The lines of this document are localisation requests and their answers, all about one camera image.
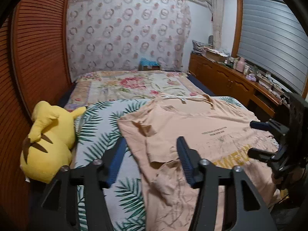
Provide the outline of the wooden louvered wardrobe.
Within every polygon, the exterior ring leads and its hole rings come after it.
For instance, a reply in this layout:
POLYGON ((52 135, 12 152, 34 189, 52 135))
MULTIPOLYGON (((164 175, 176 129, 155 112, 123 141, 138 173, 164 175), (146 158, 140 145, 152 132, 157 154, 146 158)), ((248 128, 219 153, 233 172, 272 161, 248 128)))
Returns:
POLYGON ((19 167, 34 106, 58 102, 72 82, 68 0, 1 0, 1 230, 24 230, 29 185, 19 167))

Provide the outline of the purple small container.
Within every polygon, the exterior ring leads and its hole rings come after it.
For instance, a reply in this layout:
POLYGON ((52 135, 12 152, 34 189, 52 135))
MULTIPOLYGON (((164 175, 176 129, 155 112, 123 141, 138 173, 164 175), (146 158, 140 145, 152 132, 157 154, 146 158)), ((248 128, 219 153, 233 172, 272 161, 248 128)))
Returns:
POLYGON ((246 79, 252 82, 256 82, 256 76, 253 73, 250 73, 246 76, 246 79))

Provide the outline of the circle patterned wall curtain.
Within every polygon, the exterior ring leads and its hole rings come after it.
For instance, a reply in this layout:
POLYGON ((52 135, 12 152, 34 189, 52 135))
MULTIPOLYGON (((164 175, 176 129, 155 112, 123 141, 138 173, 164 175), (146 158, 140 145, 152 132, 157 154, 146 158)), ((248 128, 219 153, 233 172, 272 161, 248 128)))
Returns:
POLYGON ((190 29, 187 0, 69 0, 70 77, 136 70, 142 59, 163 70, 183 71, 190 29))

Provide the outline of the palm leaf print blanket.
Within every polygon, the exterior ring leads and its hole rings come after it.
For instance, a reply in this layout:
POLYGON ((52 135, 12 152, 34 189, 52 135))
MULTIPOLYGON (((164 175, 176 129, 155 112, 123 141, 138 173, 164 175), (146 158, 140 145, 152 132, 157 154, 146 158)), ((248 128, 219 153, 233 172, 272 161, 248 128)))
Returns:
MULTIPOLYGON (((113 148, 121 132, 117 120, 139 110, 148 99, 98 102, 88 107, 75 120, 78 137, 74 167, 86 166, 113 148)), ((131 154, 125 149, 115 183, 104 190, 106 206, 114 230, 145 230, 146 209, 142 195, 141 173, 131 154)))

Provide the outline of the pink bottle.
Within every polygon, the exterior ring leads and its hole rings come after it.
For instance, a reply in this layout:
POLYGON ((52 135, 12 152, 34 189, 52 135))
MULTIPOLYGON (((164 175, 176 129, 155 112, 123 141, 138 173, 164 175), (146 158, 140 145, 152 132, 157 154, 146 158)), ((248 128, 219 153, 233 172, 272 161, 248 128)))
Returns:
POLYGON ((236 63, 236 70, 240 73, 243 73, 244 68, 245 68, 245 59, 243 57, 240 57, 236 63))

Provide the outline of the cardboard box on sideboard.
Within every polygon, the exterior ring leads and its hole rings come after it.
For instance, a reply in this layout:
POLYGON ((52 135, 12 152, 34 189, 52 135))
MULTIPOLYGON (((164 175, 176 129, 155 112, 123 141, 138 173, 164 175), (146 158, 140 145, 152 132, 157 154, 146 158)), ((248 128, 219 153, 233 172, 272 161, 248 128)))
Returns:
POLYGON ((205 57, 214 62, 225 62, 228 55, 220 51, 217 51, 216 49, 205 49, 205 57))

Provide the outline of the peach printed t-shirt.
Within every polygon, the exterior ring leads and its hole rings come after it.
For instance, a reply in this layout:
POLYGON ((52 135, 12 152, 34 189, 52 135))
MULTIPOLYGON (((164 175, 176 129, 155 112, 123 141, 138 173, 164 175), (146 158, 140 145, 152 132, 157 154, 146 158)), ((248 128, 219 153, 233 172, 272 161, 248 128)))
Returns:
POLYGON ((146 230, 188 230, 190 226, 198 191, 186 182, 178 159, 180 136, 218 167, 242 166, 267 206, 280 200, 271 169, 247 155, 250 148, 277 149, 269 132, 250 127, 255 119, 249 110, 203 95, 158 97, 118 120, 141 172, 146 230))

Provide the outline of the cream lace side curtain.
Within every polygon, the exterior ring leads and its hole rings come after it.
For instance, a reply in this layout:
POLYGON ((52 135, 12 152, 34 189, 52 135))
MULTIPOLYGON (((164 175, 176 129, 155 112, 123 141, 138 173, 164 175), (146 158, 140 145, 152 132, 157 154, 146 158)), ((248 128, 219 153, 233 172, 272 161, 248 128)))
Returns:
POLYGON ((220 49, 224 0, 211 0, 211 1, 212 1, 212 14, 213 14, 213 46, 215 49, 220 49))

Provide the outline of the floral bed quilt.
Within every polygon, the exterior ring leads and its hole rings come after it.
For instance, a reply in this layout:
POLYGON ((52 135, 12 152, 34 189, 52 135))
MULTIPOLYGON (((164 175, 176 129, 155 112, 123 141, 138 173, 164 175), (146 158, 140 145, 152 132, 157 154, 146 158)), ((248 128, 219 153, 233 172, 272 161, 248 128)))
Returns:
POLYGON ((170 71, 95 71, 80 76, 64 108, 116 100, 153 99, 161 94, 196 96, 204 92, 188 74, 170 71))

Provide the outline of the wooden sideboard cabinet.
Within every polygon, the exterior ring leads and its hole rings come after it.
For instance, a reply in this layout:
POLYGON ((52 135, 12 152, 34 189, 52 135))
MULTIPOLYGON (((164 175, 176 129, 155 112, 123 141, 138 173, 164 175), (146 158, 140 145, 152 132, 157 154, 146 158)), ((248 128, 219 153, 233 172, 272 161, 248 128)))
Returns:
POLYGON ((278 115, 280 99, 234 69, 191 54, 188 71, 214 95, 237 99, 263 121, 278 115))

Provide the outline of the yellow Pikachu plush toy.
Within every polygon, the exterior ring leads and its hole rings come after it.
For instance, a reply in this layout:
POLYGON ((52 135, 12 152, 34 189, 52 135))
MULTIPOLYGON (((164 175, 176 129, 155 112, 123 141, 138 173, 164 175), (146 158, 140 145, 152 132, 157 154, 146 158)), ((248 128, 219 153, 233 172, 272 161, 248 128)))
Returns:
POLYGON ((70 165, 70 150, 76 142, 74 122, 85 111, 82 106, 69 112, 47 101, 35 105, 33 125, 20 155, 20 168, 27 179, 48 184, 62 166, 70 165))

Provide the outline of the grey window roller blind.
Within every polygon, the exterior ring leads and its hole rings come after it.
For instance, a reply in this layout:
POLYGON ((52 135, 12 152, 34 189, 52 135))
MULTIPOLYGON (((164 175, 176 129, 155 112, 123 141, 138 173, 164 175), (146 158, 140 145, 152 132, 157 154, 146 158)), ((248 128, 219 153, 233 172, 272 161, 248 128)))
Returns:
POLYGON ((297 93, 307 76, 307 35, 283 0, 242 0, 238 55, 297 93))

